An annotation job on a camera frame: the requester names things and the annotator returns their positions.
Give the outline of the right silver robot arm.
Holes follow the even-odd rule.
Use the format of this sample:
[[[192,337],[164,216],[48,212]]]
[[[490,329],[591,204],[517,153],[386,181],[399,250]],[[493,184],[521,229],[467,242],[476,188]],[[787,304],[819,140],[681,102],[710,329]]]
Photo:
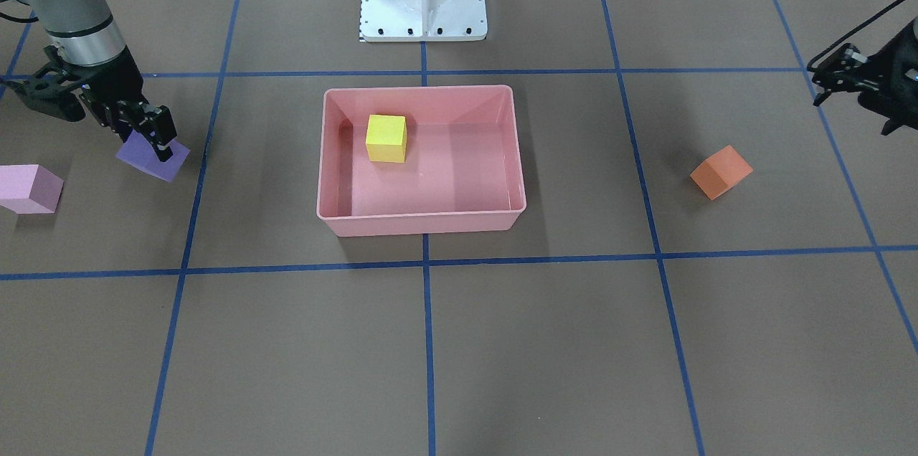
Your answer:
[[[50,40],[44,66],[3,82],[27,108],[67,122],[92,114],[122,142],[139,135],[161,162],[173,156],[171,112],[144,96],[141,71],[106,0],[2,1],[32,8]]]

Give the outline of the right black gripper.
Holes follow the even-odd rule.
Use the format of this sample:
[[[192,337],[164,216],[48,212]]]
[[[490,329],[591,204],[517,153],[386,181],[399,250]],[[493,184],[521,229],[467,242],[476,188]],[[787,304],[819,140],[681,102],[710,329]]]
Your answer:
[[[114,58],[98,66],[80,67],[79,99],[99,125],[116,133],[140,133],[152,146],[158,161],[168,161],[173,156],[170,143],[177,133],[171,110],[165,106],[147,103],[142,94],[143,80],[133,54],[128,47]],[[122,115],[118,103],[129,103],[129,122]]]

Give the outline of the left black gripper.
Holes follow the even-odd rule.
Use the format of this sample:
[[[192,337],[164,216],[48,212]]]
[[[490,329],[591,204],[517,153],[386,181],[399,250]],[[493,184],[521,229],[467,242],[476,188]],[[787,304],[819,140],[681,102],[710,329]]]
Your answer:
[[[861,91],[858,104],[886,118],[883,136],[916,123],[916,19],[869,57],[869,76],[879,81],[878,90]]]

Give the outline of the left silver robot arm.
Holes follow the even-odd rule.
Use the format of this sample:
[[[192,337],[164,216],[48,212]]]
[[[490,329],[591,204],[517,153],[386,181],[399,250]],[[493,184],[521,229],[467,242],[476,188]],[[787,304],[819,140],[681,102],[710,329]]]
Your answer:
[[[886,119],[883,136],[900,128],[917,128],[917,24],[915,19],[873,55],[865,55],[848,41],[885,13],[908,0],[895,0],[846,32],[812,58],[806,70],[820,91],[813,101],[821,106],[839,92],[858,94],[858,104]]]

